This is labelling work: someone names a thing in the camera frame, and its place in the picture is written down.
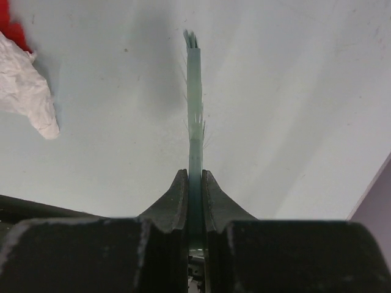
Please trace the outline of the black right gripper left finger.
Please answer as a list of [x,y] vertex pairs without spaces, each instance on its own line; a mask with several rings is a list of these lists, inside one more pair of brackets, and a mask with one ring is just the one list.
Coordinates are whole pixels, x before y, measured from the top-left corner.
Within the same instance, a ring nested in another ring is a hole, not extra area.
[[46,206],[1,240],[2,292],[187,292],[188,174],[137,217]]

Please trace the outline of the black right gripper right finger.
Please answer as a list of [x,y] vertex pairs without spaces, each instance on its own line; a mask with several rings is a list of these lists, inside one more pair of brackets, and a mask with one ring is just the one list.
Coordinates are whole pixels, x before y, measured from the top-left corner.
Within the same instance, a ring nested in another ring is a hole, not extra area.
[[390,291],[390,271],[363,225],[256,219],[209,171],[202,197],[210,292]]

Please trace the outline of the light green hand brush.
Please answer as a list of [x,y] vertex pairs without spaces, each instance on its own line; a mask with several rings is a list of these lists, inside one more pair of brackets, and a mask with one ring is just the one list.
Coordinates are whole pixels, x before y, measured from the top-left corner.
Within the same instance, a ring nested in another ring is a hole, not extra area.
[[183,32],[186,42],[186,97],[188,109],[188,229],[189,251],[203,248],[202,229],[202,169],[205,122],[203,119],[201,50],[193,31]]

